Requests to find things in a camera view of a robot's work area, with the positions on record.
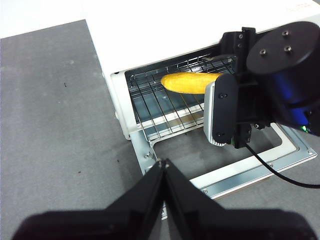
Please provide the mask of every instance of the cylindrical motor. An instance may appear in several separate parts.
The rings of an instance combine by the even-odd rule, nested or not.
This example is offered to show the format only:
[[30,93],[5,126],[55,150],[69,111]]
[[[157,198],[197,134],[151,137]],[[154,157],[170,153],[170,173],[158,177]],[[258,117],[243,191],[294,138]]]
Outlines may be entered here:
[[250,50],[247,69],[270,98],[276,122],[320,136],[320,28],[278,27]]

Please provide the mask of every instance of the bolt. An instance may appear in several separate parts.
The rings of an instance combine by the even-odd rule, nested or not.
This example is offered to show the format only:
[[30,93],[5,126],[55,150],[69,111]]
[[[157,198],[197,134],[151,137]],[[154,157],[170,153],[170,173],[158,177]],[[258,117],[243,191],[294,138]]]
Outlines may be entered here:
[[261,49],[260,52],[259,52],[259,54],[260,54],[261,56],[266,55],[266,54],[267,54],[267,50]]
[[288,46],[285,46],[283,50],[287,53],[290,53],[292,51],[292,48],[290,45],[288,45]]
[[288,30],[283,31],[283,32],[282,32],[282,36],[283,36],[283,37],[289,36],[289,31],[288,31]]

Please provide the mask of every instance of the gray table surface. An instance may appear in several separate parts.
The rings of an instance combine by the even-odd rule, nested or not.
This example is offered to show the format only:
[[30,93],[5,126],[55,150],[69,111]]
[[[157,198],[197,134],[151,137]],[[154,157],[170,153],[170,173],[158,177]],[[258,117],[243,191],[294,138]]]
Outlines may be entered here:
[[[1,239],[10,239],[32,214],[103,209],[142,177],[84,20],[1,39],[0,88]],[[317,137],[303,137],[320,153]],[[285,175],[320,183],[319,173],[317,157]],[[273,176],[218,202],[226,208],[295,211],[320,236],[319,190]],[[168,239],[176,232],[164,220],[158,234]]]

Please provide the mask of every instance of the green led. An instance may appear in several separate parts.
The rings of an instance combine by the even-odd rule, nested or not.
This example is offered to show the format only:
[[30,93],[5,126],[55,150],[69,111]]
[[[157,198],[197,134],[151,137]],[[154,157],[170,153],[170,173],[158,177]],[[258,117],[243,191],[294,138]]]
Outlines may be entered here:
[[307,127],[306,127],[305,125],[302,125],[300,128],[301,128],[303,131],[305,131],[306,133],[308,132]]

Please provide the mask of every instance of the wire rack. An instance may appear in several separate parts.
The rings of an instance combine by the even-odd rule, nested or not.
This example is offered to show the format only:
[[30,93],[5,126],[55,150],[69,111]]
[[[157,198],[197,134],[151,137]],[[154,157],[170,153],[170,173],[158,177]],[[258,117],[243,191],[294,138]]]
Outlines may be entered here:
[[234,74],[234,56],[198,56],[176,64],[131,75],[127,81],[136,123],[150,143],[203,126],[204,94],[182,94],[165,89],[160,80],[177,72]]

